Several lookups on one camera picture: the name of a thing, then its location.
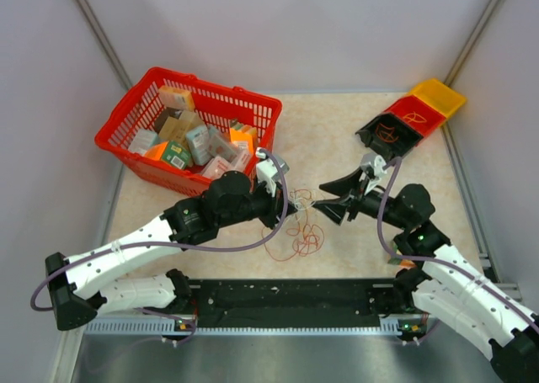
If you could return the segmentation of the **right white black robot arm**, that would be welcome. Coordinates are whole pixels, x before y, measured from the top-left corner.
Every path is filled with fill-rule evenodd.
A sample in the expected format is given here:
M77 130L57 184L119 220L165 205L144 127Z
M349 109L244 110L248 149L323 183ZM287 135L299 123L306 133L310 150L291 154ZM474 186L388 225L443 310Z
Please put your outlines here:
M332 199L314 208L341 224L359 214L376 219L382 248L413 263L393 281L393 302L443 322L472 344L503 382L538 380L538 315L511 299L475 269L430 217L435 213L422 184L407 184L396 196L379 190L386 171L361 167L320 185Z

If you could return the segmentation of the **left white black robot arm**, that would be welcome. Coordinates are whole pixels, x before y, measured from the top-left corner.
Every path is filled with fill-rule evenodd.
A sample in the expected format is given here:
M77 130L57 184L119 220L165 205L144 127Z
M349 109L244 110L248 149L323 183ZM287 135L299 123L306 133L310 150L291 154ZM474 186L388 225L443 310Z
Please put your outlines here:
M293 212L284 175L259 169L251 181L244 173L229 171L202 194L178 201L126 236L78 255L54 253L45 260L45 287L56 327L70 331L103 314L143 307L185 311L191 294L180 271L145 279L126 279L125 274L181 250L209 252L207 243L222 228L259 220L270 234L217 251L254 249L272 238Z

